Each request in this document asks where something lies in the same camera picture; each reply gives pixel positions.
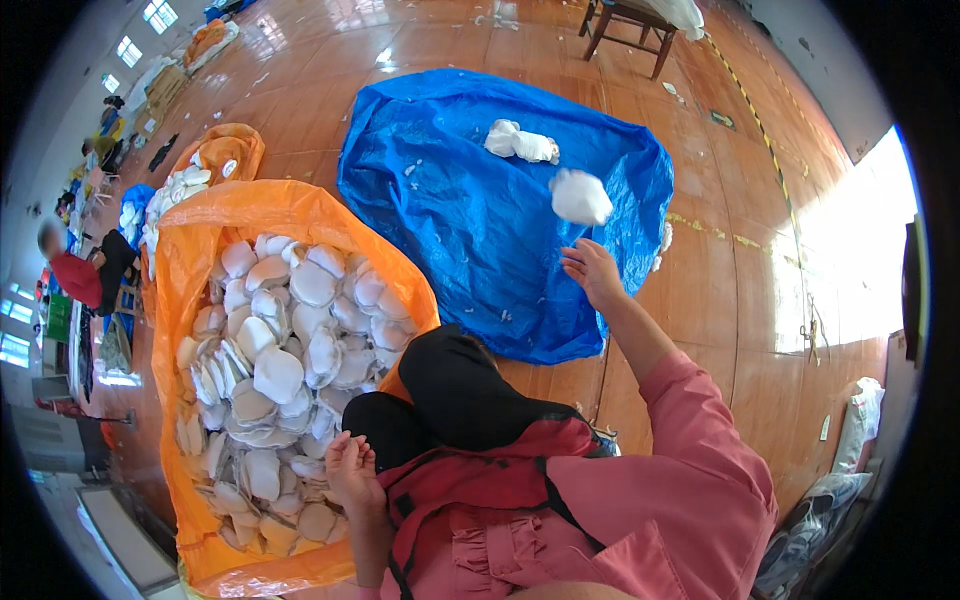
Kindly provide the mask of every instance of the red shirt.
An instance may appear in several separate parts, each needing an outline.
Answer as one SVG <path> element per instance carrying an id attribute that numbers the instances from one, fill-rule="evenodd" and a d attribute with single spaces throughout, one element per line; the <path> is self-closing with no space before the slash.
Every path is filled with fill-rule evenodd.
<path id="1" fill-rule="evenodd" d="M 103 299 L 103 288 L 100 287 L 100 274 L 93 268 L 93 264 L 64 252 L 50 261 L 50 269 L 57 278 L 57 283 L 67 295 L 79 300 L 90 308 L 97 308 Z"/>

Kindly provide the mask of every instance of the hand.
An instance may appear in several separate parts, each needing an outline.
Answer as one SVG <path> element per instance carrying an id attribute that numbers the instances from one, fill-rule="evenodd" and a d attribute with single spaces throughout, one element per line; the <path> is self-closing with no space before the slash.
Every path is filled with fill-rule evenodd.
<path id="1" fill-rule="evenodd" d="M 616 261 L 603 246 L 587 238 L 579 238 L 576 248 L 561 248 L 560 264 L 564 273 L 587 292 L 587 300 L 600 314 L 606 315 L 619 301 L 627 299 L 620 281 Z"/>
<path id="2" fill-rule="evenodd" d="M 90 262 L 93 263 L 94 269 L 100 271 L 100 268 L 107 264 L 107 257 L 102 252 L 97 252 L 90 257 Z"/>
<path id="3" fill-rule="evenodd" d="M 352 438 L 349 431 L 326 448 L 326 479 L 348 516 L 386 510 L 387 494 L 376 481 L 375 458 L 367 436 Z"/>

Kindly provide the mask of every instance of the cardboard box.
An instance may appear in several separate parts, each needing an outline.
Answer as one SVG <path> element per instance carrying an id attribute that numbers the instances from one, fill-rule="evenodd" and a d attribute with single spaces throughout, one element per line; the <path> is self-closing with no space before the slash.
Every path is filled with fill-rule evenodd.
<path id="1" fill-rule="evenodd" d="M 183 71 L 174 64 L 167 65 L 147 88 L 147 112 L 162 118 L 186 82 Z"/>
<path id="2" fill-rule="evenodd" d="M 163 125 L 162 115 L 154 117 L 149 110 L 143 110 L 133 122 L 133 130 L 149 142 L 161 125 Z"/>

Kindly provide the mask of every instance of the pink jacket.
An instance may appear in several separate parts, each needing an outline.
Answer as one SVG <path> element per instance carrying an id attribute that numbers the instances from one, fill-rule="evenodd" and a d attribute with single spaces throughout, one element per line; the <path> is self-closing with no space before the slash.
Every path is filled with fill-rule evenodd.
<path id="1" fill-rule="evenodd" d="M 554 456 L 547 475 L 577 522 L 552 511 L 452 505 L 425 522 L 415 598 L 503 598 L 552 581 L 590 581 L 639 598 L 746 598 L 777 523 L 770 471 L 740 441 L 707 372 L 665 356 L 640 384 L 652 456 Z M 390 571 L 361 598 L 398 598 Z"/>

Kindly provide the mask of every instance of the black pants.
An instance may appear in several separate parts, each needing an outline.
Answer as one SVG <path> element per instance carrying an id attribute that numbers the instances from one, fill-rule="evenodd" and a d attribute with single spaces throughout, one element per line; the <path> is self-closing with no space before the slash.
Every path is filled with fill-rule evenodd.
<path id="1" fill-rule="evenodd" d="M 113 310 L 116 308 L 117 295 L 120 293 L 120 281 L 123 280 L 123 274 L 133 266 L 133 262 L 139 254 L 130 247 L 127 239 L 116 229 L 111 229 L 104 236 L 100 252 L 107 258 L 107 262 L 99 271 L 100 287 L 103 288 L 104 293 L 100 297 L 97 315 L 105 317 L 113 314 Z"/>
<path id="2" fill-rule="evenodd" d="M 123 150 L 123 140 L 117 141 L 113 145 L 113 148 L 110 148 L 110 151 L 104 156 L 103 161 L 100 163 L 100 168 L 104 173 L 110 173 L 111 175 L 116 175 L 117 172 L 117 157 L 120 156 L 120 151 Z"/>
<path id="3" fill-rule="evenodd" d="M 441 445 L 476 452 L 509 445 L 536 420 L 584 419 L 565 404 L 523 396 L 456 324 L 411 342 L 400 358 L 399 375 L 413 405 L 370 392 L 344 411 L 344 429 L 367 436 L 377 471 Z"/>

